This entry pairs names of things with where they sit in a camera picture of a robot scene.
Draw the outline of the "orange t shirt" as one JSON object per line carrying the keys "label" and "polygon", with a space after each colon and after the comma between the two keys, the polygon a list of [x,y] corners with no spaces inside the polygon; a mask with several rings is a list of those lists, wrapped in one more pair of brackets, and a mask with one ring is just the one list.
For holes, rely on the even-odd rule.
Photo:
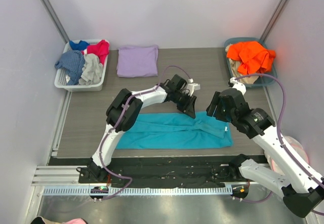
{"label": "orange t shirt", "polygon": [[274,50],[266,49],[257,41],[229,44],[225,52],[232,71],[239,75],[271,72],[276,57]]}

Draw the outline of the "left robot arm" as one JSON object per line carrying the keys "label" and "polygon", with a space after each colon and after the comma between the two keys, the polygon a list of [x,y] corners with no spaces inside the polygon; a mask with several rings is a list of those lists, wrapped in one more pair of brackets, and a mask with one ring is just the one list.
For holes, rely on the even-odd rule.
{"label": "left robot arm", "polygon": [[109,175],[106,167],[122,136],[135,124],[141,109],[151,105],[173,102],[177,110],[195,118],[196,96],[200,84],[193,79],[186,81],[179,75],[164,83],[142,91],[122,89],[106,111],[106,127],[99,146],[86,167],[78,167],[80,183],[102,183]]}

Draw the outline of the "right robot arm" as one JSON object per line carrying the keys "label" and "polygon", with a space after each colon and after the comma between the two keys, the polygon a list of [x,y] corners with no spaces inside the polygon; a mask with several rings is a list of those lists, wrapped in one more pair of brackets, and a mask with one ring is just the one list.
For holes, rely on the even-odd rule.
{"label": "right robot arm", "polygon": [[292,148],[265,110],[249,107],[244,93],[235,87],[215,92],[207,115],[231,123],[245,134],[270,155],[282,174],[240,154],[229,163],[229,176],[235,181],[246,178],[263,185],[281,197],[294,215],[304,218],[323,201],[323,176]]}

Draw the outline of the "teal t shirt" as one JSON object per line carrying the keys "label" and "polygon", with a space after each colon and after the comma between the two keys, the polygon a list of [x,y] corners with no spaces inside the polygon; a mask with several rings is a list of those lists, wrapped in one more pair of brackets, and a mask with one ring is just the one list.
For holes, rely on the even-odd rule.
{"label": "teal t shirt", "polygon": [[117,144],[119,150],[196,150],[233,146],[229,124],[200,111],[140,114]]}

